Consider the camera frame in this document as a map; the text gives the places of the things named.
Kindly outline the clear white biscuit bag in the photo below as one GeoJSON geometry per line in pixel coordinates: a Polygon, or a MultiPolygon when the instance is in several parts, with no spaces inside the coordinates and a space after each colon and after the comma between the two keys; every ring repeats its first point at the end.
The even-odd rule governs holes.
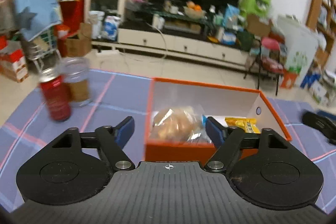
{"type": "Polygon", "coordinates": [[[166,107],[151,114],[150,139],[176,143],[212,143],[206,133],[203,108],[166,107]]]}

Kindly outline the yellow snack packet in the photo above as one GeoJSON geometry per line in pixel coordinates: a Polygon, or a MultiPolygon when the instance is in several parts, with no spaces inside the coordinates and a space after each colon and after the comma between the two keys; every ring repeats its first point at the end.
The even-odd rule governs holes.
{"type": "Polygon", "coordinates": [[[230,127],[242,128],[246,133],[260,134],[254,118],[225,117],[225,122],[230,127]]]}

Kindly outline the red drink can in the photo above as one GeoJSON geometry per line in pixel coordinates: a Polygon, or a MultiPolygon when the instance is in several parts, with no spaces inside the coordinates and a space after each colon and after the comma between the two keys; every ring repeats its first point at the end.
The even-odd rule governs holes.
{"type": "Polygon", "coordinates": [[[71,107],[67,87],[59,71],[53,67],[43,70],[39,76],[39,86],[51,119],[66,121],[71,116],[71,107]]]}

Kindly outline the blue purple checked tablecloth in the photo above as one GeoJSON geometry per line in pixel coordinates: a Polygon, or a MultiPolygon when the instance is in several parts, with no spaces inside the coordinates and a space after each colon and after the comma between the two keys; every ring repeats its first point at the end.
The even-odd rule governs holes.
{"type": "MultiPolygon", "coordinates": [[[[69,127],[93,131],[132,116],[135,132],[125,152],[133,162],[143,160],[151,80],[93,69],[89,72],[91,102],[73,108],[70,119],[60,123],[50,119],[40,90],[34,89],[1,126],[1,205],[8,211],[21,206],[15,182],[19,167],[69,127]]],[[[335,147],[319,131],[301,123],[301,112],[311,109],[308,103],[267,99],[284,122],[291,143],[322,170],[324,185],[317,204],[331,212],[335,208],[335,147]]]]}

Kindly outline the red folding chair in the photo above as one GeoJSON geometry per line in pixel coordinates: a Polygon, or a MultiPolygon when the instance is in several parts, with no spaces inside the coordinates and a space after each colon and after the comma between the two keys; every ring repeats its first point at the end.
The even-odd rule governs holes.
{"type": "Polygon", "coordinates": [[[246,79],[251,74],[252,68],[257,65],[257,90],[260,89],[261,79],[273,77],[276,81],[275,95],[278,96],[280,77],[284,75],[284,65],[280,62],[280,43],[275,39],[262,37],[255,39],[253,44],[249,51],[243,79],[246,79]]]}

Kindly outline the white chest freezer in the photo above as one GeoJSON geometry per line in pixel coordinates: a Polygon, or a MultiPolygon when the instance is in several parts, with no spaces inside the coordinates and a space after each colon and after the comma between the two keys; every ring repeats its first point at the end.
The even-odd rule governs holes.
{"type": "Polygon", "coordinates": [[[304,77],[318,50],[318,37],[309,28],[293,18],[279,15],[276,26],[285,36],[287,58],[285,69],[304,77]]]}

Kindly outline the clear plastic jar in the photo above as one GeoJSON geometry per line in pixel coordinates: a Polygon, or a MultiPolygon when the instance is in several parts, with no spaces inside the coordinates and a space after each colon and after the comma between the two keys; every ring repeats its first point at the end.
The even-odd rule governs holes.
{"type": "Polygon", "coordinates": [[[91,101],[89,87],[89,61],[85,57],[66,57],[61,72],[68,90],[70,104],[82,107],[91,101]]]}

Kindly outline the orange storage box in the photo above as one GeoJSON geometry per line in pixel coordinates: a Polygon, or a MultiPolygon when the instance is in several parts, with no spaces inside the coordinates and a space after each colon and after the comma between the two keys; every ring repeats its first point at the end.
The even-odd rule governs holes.
{"type": "Polygon", "coordinates": [[[223,123],[226,117],[254,118],[258,129],[271,128],[287,141],[292,137],[266,96],[259,90],[184,80],[153,78],[147,101],[146,161],[198,161],[215,153],[213,144],[177,143],[150,137],[153,115],[168,107],[200,107],[201,114],[223,123]]]}

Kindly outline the wooden shelf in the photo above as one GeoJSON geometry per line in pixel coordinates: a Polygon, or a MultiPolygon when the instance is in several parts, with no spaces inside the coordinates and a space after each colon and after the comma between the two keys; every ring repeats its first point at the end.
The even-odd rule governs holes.
{"type": "Polygon", "coordinates": [[[317,62],[324,68],[335,42],[335,0],[311,0],[306,26],[326,39],[325,49],[319,46],[315,54],[317,62]]]}

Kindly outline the cardboard box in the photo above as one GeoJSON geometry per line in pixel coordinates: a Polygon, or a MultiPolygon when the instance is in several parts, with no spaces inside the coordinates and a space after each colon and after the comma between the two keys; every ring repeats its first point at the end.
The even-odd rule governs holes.
{"type": "Polygon", "coordinates": [[[84,57],[92,50],[92,27],[89,23],[80,23],[75,36],[66,38],[68,57],[84,57]]]}

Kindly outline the white tv cabinet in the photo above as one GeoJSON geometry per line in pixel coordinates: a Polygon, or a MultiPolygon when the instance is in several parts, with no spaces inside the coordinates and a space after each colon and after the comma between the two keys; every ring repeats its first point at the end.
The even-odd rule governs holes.
{"type": "Polygon", "coordinates": [[[120,28],[116,41],[93,39],[92,44],[144,54],[162,55],[195,63],[244,71],[249,53],[218,43],[160,34],[158,31],[139,31],[120,28]]]}

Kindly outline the white glass door cabinet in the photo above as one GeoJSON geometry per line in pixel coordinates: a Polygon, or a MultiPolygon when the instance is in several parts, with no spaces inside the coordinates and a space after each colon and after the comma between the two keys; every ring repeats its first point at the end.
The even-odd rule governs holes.
{"type": "Polygon", "coordinates": [[[90,11],[112,11],[123,21],[126,0],[84,0],[84,22],[88,22],[90,11]]]}

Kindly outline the fruit bowl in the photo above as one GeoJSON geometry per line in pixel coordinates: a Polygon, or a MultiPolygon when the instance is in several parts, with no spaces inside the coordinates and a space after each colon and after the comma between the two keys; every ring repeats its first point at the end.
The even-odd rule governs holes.
{"type": "Polygon", "coordinates": [[[186,2],[186,5],[183,7],[184,13],[191,19],[202,19],[205,17],[206,12],[202,10],[200,5],[196,5],[192,1],[186,2]]]}

